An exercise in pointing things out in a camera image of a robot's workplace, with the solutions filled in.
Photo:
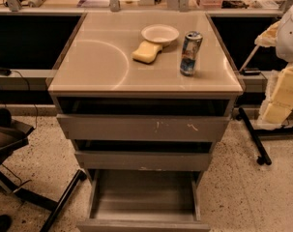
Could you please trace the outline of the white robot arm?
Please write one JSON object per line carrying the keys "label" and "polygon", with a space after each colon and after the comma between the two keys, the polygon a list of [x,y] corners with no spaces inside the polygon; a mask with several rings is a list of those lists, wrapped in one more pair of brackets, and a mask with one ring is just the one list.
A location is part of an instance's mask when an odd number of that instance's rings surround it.
{"label": "white robot arm", "polygon": [[261,129],[279,129],[293,110],[293,5],[254,43],[263,47],[274,46],[277,57],[287,63],[280,72],[271,71],[257,120]]}

